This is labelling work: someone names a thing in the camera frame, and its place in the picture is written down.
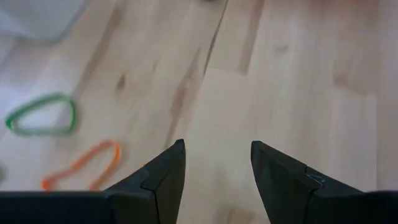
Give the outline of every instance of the plastic piece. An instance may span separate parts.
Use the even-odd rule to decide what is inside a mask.
[[[251,163],[271,224],[398,223],[398,192],[362,192],[260,141]]]
[[[0,223],[174,224],[184,180],[178,140],[105,191],[0,192]]]
[[[76,174],[90,159],[92,159],[99,152],[109,149],[109,147],[113,146],[113,158],[109,166],[105,169],[105,171],[96,178],[89,186],[90,190],[98,190],[100,185],[109,177],[109,175],[115,170],[116,166],[119,164],[121,157],[120,145],[116,141],[113,140],[104,140],[100,142],[98,145],[91,147],[91,149],[81,156],[76,162],[70,166],[70,168],[56,172],[48,177],[46,177],[42,181],[42,188],[44,190],[53,190],[53,185],[56,181],[65,178],[69,175]]]
[[[62,128],[19,128],[16,124],[16,121],[22,116],[30,113],[34,110],[38,110],[44,105],[48,105],[50,103],[55,103],[58,101],[66,101],[70,105],[70,116],[71,120],[69,126]],[[62,93],[54,93],[51,95],[42,96],[36,100],[32,100],[31,102],[22,105],[17,110],[10,113],[6,116],[6,126],[7,128],[16,135],[21,136],[45,136],[45,135],[65,135],[70,134],[76,126],[76,108],[73,101]]]

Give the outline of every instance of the green rubber band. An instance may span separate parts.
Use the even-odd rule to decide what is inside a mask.
[[[58,101],[66,101],[70,105],[70,124],[69,126],[66,127],[61,127],[61,128],[18,128],[15,123],[16,121],[21,118],[21,116],[30,113],[32,111],[35,111],[39,108],[41,108],[44,105],[58,102]],[[36,136],[61,136],[61,135],[66,135],[70,134],[75,126],[76,126],[76,109],[75,109],[75,104],[70,99],[67,95],[63,93],[54,93],[51,95],[45,95],[41,96],[38,99],[32,100],[31,102],[22,105],[20,108],[16,109],[15,111],[11,112],[7,117],[6,117],[6,126],[7,128],[14,134],[20,135],[20,136],[31,136],[31,135],[36,135]]]

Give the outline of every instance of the dark object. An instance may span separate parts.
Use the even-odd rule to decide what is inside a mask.
[[[184,179],[178,140],[102,192],[2,192],[0,223],[176,223]]]
[[[398,223],[397,192],[364,193],[260,141],[251,162],[272,224]]]

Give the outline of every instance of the orange rubber band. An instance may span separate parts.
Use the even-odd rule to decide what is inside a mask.
[[[53,190],[53,185],[56,181],[67,177],[72,174],[76,174],[93,156],[102,150],[108,149],[113,146],[114,154],[111,163],[105,169],[105,171],[96,178],[89,186],[90,190],[98,190],[100,185],[106,180],[106,178],[115,170],[116,166],[119,164],[121,157],[120,145],[113,140],[104,140],[100,142],[97,146],[93,146],[90,150],[81,156],[76,162],[74,162],[68,169],[56,172],[42,180],[42,188],[46,191]]]

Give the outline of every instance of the wooden floor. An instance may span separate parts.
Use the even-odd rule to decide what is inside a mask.
[[[0,127],[0,189],[38,190],[117,139],[123,160],[106,188],[179,138],[179,223],[267,222],[253,140],[360,190],[398,189],[396,21],[394,0],[98,0],[57,44],[1,37],[1,118],[62,91],[79,127],[64,138]],[[109,158],[60,188],[85,189]]]

